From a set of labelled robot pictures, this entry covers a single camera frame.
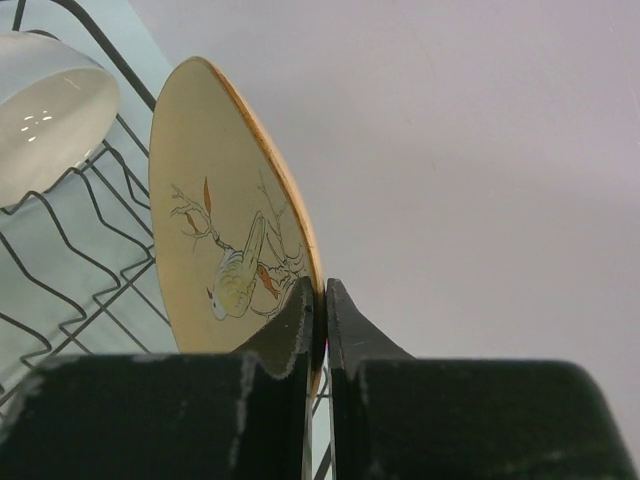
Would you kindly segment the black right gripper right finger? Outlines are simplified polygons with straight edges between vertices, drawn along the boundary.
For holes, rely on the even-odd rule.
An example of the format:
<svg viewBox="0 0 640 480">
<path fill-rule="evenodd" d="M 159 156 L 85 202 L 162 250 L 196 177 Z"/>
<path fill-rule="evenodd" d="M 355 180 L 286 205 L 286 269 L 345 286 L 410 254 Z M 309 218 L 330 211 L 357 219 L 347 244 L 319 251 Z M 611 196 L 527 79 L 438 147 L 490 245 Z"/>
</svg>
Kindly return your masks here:
<svg viewBox="0 0 640 480">
<path fill-rule="evenodd" d="M 605 397 L 555 360 L 420 359 L 326 287 L 338 479 L 635 479 Z"/>
</svg>

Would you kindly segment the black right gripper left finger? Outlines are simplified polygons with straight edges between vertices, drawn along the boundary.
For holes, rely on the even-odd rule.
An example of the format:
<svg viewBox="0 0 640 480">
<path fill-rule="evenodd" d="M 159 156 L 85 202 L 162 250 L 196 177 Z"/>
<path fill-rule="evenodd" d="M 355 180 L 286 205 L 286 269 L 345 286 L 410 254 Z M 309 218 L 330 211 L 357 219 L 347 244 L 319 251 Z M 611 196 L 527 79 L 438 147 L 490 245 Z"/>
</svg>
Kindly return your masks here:
<svg viewBox="0 0 640 480">
<path fill-rule="evenodd" d="M 5 479 L 307 479 L 314 295 L 225 354 L 55 356 L 1 428 Z"/>
</svg>

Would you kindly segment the beige bird pattern plate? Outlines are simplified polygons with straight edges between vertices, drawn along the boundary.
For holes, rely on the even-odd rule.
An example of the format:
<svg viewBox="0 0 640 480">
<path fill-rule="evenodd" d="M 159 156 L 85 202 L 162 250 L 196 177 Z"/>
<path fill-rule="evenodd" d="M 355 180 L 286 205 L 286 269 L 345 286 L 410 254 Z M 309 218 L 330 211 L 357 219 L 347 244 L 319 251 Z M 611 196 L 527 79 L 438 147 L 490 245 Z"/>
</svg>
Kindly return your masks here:
<svg viewBox="0 0 640 480">
<path fill-rule="evenodd" d="M 310 216 L 286 162 L 221 70 L 193 56 L 153 112 L 149 199 L 157 275 L 178 349 L 250 352 L 276 378 L 325 289 Z"/>
</svg>

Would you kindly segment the dark wire dish rack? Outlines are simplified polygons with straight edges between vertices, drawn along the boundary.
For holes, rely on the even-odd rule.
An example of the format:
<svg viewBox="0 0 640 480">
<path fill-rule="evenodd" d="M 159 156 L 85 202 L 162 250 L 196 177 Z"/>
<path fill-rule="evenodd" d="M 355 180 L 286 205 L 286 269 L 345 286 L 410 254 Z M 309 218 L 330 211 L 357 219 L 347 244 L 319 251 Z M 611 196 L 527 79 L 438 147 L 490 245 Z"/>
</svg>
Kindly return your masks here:
<svg viewBox="0 0 640 480">
<path fill-rule="evenodd" d="M 115 137 L 46 193 L 1 213 L 1 428 L 21 382 L 55 356 L 179 354 L 169 338 L 142 182 L 142 131 Z M 311 444 L 311 476 L 331 459 Z"/>
</svg>

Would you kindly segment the white bowl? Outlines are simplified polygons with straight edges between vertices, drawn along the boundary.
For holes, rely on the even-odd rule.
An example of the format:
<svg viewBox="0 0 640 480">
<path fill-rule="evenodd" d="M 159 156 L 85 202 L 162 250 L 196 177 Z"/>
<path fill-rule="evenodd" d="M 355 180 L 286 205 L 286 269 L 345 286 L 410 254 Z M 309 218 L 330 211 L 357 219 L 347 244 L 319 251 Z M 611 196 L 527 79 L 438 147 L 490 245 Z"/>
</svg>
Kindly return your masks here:
<svg viewBox="0 0 640 480">
<path fill-rule="evenodd" d="M 117 80 L 89 56 L 38 33 L 3 33 L 1 205 L 46 191 L 87 160 L 119 107 Z"/>
</svg>

